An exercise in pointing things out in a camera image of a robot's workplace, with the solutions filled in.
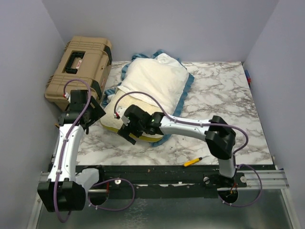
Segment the white blue-trimmed pillowcase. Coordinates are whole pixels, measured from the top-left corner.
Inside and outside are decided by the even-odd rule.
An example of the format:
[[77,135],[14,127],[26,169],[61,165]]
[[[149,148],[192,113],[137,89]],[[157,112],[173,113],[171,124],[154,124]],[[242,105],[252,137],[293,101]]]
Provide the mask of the white blue-trimmed pillowcase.
[[106,114],[100,119],[101,125],[113,132],[121,128],[123,122],[114,118],[114,106],[127,108],[134,104],[149,114],[165,110],[180,116],[193,82],[194,77],[180,61],[163,51],[152,57],[136,54],[122,68],[121,81],[104,92]]

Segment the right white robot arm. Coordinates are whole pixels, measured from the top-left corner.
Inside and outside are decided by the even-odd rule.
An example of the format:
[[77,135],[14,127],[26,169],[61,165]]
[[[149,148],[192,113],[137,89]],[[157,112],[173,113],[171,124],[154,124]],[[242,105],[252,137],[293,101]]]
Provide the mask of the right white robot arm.
[[229,187],[236,181],[235,159],[233,146],[236,133],[221,117],[192,121],[178,119],[163,112],[149,114],[136,105],[128,108],[117,107],[114,117],[123,124],[118,130],[118,135],[131,144],[136,144],[136,139],[144,133],[148,135],[181,135],[204,141],[214,157],[218,159],[219,181]]

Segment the cream yellow-edged pillow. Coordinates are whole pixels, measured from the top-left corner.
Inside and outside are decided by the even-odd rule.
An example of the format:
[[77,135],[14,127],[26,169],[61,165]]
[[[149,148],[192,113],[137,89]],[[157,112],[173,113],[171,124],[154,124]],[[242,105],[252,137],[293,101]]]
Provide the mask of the cream yellow-edged pillow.
[[119,113],[119,116],[117,116],[114,110],[116,112],[118,110],[125,111],[130,105],[136,105],[150,115],[155,112],[162,112],[156,102],[143,94],[126,95],[119,101],[119,103],[116,105],[116,108],[114,108],[118,99],[123,95],[125,95],[125,92],[122,90],[117,91],[117,93],[112,97],[111,101],[108,105],[106,105],[104,109],[106,115],[100,119],[101,125],[110,131],[117,133],[124,124],[121,119],[122,114]]

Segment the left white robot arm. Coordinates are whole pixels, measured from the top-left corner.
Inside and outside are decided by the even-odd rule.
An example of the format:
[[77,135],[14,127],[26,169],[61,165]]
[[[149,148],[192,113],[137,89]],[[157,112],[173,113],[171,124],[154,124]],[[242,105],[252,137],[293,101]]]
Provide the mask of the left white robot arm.
[[105,115],[87,90],[71,90],[65,96],[68,110],[59,117],[59,140],[52,169],[46,181],[38,184],[38,194],[48,212],[76,211],[84,208],[88,190],[101,188],[105,176],[89,168],[76,174],[80,141],[89,127]]

